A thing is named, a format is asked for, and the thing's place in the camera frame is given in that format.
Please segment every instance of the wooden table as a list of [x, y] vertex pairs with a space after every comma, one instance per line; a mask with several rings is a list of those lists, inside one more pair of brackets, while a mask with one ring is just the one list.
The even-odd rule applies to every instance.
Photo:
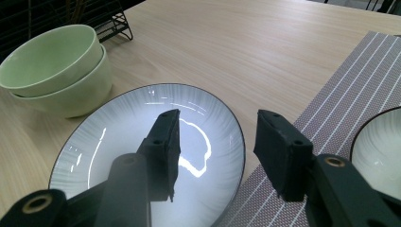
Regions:
[[[148, 0], [126, 11], [133, 41], [104, 43], [113, 98], [153, 83], [200, 87], [242, 127], [247, 163], [258, 109], [293, 122], [369, 30], [401, 34], [401, 17], [304, 0]], [[0, 216], [47, 188], [52, 166], [84, 117], [39, 113], [0, 90]]]

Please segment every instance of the tableware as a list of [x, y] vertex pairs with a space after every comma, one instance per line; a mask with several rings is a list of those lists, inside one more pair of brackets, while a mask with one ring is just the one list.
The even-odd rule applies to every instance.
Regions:
[[369, 119], [358, 131], [351, 161], [369, 185], [401, 200], [401, 108]]
[[136, 152], [156, 117], [180, 109], [181, 156], [174, 202], [151, 203], [153, 226], [211, 226], [226, 211], [245, 165], [241, 128], [217, 97], [193, 86], [137, 88], [89, 115], [63, 146], [49, 188], [71, 198], [107, 180], [114, 158]]
[[44, 96], [75, 83], [101, 58], [93, 28], [58, 27], [27, 41], [6, 57], [0, 65], [0, 86], [18, 96]]
[[103, 57], [96, 68], [76, 83], [55, 93], [23, 97], [11, 94], [35, 110], [61, 117], [88, 114], [99, 107], [112, 88], [111, 66], [104, 46]]

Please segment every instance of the striped placemat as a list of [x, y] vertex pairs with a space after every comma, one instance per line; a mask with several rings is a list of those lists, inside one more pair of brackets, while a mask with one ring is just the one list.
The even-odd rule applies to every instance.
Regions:
[[[401, 103], [401, 38], [369, 32], [294, 123], [314, 153], [349, 157], [362, 124]], [[304, 203], [277, 198], [262, 166], [219, 226], [308, 226]]]

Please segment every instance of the placemat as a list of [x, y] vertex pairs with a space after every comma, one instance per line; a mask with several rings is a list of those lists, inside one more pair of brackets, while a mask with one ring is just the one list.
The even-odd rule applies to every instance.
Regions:
[[[294, 126], [314, 153], [349, 158], [358, 129], [401, 105], [401, 38], [369, 32], [308, 105]], [[305, 203], [277, 198], [262, 166], [240, 186], [219, 226], [308, 226]]]

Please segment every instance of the plate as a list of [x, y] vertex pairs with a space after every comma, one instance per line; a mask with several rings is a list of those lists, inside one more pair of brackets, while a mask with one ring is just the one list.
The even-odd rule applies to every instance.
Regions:
[[358, 131], [351, 162], [377, 191], [401, 200], [401, 109], [379, 113]]
[[67, 199], [107, 180], [114, 158], [136, 152], [157, 116], [179, 109], [181, 156], [174, 202], [151, 203], [152, 226], [211, 226], [229, 207], [245, 165], [242, 130], [212, 94], [184, 84], [129, 91], [89, 115], [63, 146], [49, 188]]

